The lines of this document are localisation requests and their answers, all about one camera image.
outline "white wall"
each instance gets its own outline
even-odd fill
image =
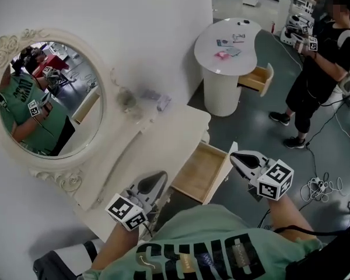
[[[211,8],[211,0],[0,0],[0,36],[73,32],[114,64],[120,83],[145,82],[186,103],[201,81],[193,44],[212,23]],[[35,279],[33,259],[89,235],[62,194],[0,148],[1,279]]]

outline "power strip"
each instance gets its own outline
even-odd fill
[[[320,192],[319,193],[322,193],[326,190],[326,187],[324,185],[324,181],[323,180],[320,180],[320,178],[318,177],[315,177],[315,183],[316,185],[318,186]]]

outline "human arm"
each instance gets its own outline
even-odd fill
[[[116,224],[105,245],[92,263],[92,269],[103,270],[113,261],[121,258],[138,244],[139,227],[127,231],[119,223]]]
[[[346,39],[339,49],[335,63],[325,59],[317,52],[309,51],[308,46],[304,47],[302,54],[314,59],[316,64],[337,82],[342,81],[350,71],[350,38]]]
[[[271,218],[274,223],[274,228],[288,227],[296,225],[306,230],[313,231],[310,224],[298,211],[292,200],[288,195],[284,195],[278,201],[268,200],[268,205],[271,210]],[[295,242],[296,239],[313,240],[316,236],[305,234],[297,230],[285,230],[280,233],[284,238]]]
[[[40,114],[36,115],[35,117],[30,117],[23,124],[17,125],[17,123],[14,122],[12,130],[10,132],[13,136],[13,139],[17,142],[21,142],[26,139],[26,137],[29,136],[33,131],[35,131],[35,129],[39,126],[39,123],[41,123],[49,116],[49,113],[52,110],[52,104],[48,103],[47,108],[49,109],[49,112],[43,109]]]
[[[39,77],[34,79],[36,86],[41,89],[42,91],[45,91],[46,88],[48,87],[49,83],[46,80],[45,77]]]

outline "white cylindrical pedestal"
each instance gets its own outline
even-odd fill
[[[202,68],[207,110],[216,116],[229,116],[237,109],[241,87],[238,76],[224,76]]]

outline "ornate mirror frame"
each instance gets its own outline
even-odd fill
[[[101,88],[102,118],[100,127],[91,142],[86,146],[73,153],[50,158],[30,153],[17,144],[8,134],[0,116],[0,143],[12,158],[29,168],[31,175],[43,180],[55,181],[66,192],[73,193],[79,188],[83,178],[87,174],[91,176],[93,172],[96,172],[96,169],[98,169],[97,165],[106,166],[105,174],[108,174],[121,152],[123,152],[124,148],[136,136],[137,132],[139,132],[140,126],[136,121],[135,124],[132,124],[136,125],[136,127],[134,129],[131,128],[131,131],[128,132],[129,135],[122,135],[122,127],[127,126],[128,115],[118,103],[120,88],[114,80],[112,74],[114,70],[107,69],[103,60],[83,40],[62,30],[26,29],[20,34],[1,36],[0,81],[11,59],[18,55],[22,49],[40,41],[55,41],[65,44],[89,62],[99,80],[99,86]],[[114,153],[112,154],[111,151],[107,152],[110,155],[109,163],[102,163],[106,162],[106,157],[101,161],[103,157],[101,154],[94,157],[97,151],[101,153],[107,150],[106,146],[113,146],[113,143],[118,140],[116,137],[119,137],[119,144],[118,146],[114,145],[116,147]],[[91,160],[93,157],[99,158],[100,163],[96,163],[96,160]]]

